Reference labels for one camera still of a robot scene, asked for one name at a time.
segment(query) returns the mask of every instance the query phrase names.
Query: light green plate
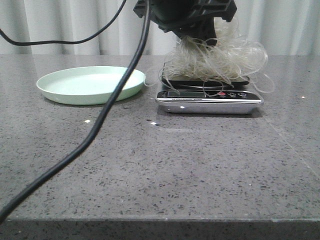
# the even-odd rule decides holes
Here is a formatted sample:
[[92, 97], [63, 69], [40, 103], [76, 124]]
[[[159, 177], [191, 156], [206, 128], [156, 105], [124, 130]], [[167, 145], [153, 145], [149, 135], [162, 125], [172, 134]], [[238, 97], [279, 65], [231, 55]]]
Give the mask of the light green plate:
[[[56, 71], [41, 77], [36, 86], [54, 102], [70, 105], [104, 104], [126, 71], [120, 66], [86, 66]], [[137, 94], [146, 75], [134, 70], [117, 101]]]

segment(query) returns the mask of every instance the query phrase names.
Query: white curtain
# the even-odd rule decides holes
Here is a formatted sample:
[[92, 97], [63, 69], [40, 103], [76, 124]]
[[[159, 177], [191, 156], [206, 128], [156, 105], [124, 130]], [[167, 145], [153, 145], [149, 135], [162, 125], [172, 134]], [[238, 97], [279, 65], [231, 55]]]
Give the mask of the white curtain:
[[[102, 28], [122, 0], [0, 0], [0, 28], [16, 41], [84, 39]], [[13, 46], [0, 39], [0, 54], [132, 55], [143, 20], [127, 0], [100, 36], [78, 45]], [[239, 31], [269, 55], [320, 55], [320, 0], [235, 0]], [[145, 54], [164, 55], [176, 36], [151, 24]]]

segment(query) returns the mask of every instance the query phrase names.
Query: black device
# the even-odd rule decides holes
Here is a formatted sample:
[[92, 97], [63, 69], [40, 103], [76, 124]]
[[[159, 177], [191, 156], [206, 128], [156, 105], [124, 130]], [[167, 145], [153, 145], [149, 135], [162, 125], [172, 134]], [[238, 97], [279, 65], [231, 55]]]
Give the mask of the black device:
[[[139, 0], [134, 12], [141, 18], [146, 7]], [[234, 0], [152, 0], [151, 20], [164, 32], [174, 32], [179, 38], [190, 36], [215, 46], [217, 41], [213, 18], [231, 22], [237, 6]]]

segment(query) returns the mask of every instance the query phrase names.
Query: power cord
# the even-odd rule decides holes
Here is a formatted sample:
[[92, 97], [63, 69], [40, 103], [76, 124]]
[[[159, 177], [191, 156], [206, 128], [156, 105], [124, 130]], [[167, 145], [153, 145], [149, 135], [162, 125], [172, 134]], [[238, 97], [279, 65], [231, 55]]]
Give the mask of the power cord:
[[124, 5], [126, 3], [127, 0], [123, 0], [118, 11], [115, 13], [115, 15], [113, 16], [113, 18], [103, 27], [101, 28], [99, 31], [97, 31], [95, 34], [79, 40], [79, 41], [63, 41], [63, 40], [48, 40], [48, 41], [28, 41], [28, 42], [21, 42], [21, 41], [14, 41], [11, 38], [9, 38], [0, 28], [0, 35], [9, 43], [11, 43], [12, 45], [16, 45], [16, 46], [33, 46], [33, 45], [43, 45], [43, 44], [68, 44], [68, 45], [75, 45], [75, 44], [82, 44], [85, 43], [93, 38], [95, 38], [96, 36], [98, 36], [99, 34], [101, 34], [104, 30], [106, 30], [119, 16], [120, 12], [122, 11], [122, 9], [124, 8]]
[[35, 190], [41, 187], [45, 182], [47, 182], [50, 178], [64, 169], [67, 165], [72, 163], [78, 156], [80, 156], [93, 142], [95, 137], [97, 136], [99, 130], [101, 129], [111, 107], [117, 100], [119, 94], [122, 91], [122, 88], [125, 86], [127, 80], [129, 79], [131, 73], [136, 68], [143, 51], [146, 46], [148, 33], [149, 33], [149, 26], [150, 26], [150, 0], [145, 1], [146, 8], [145, 8], [145, 17], [143, 21], [143, 29], [140, 37], [140, 41], [138, 47], [135, 51], [135, 54], [126, 69], [125, 73], [123, 74], [121, 80], [119, 81], [118, 85], [114, 89], [113, 93], [111, 94], [109, 100], [106, 102], [104, 107], [102, 108], [97, 120], [95, 121], [92, 129], [90, 130], [88, 136], [84, 139], [84, 141], [69, 155], [67, 155], [64, 159], [50, 168], [47, 172], [42, 174], [40, 177], [35, 179], [30, 185], [28, 185], [24, 190], [22, 190], [17, 196], [15, 196], [1, 211], [0, 211], [0, 225], [5, 221], [7, 216], [12, 213], [12, 211], [17, 208], [27, 197], [29, 197]]

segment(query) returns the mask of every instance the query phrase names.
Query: granite countertop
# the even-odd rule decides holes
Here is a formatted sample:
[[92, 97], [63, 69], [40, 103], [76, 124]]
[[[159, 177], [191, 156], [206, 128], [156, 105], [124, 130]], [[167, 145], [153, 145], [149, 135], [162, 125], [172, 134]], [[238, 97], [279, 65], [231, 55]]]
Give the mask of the granite countertop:
[[[130, 59], [0, 55], [1, 208], [73, 150], [101, 110], [47, 100], [36, 81], [74, 67], [126, 67]], [[156, 80], [163, 61], [143, 56], [137, 69]], [[135, 231], [177, 239], [183, 230], [194, 239], [202, 228], [216, 239], [230, 238], [213, 228], [237, 239], [319, 239], [320, 57], [271, 56], [265, 72], [275, 91], [262, 93], [265, 103], [251, 115], [166, 113], [154, 99], [159, 83], [117, 102], [87, 151], [22, 203], [0, 233], [57, 239], [59, 229], [61, 239], [79, 240], [90, 229], [92, 239], [104, 239], [101, 226], [109, 224], [109, 239]]]

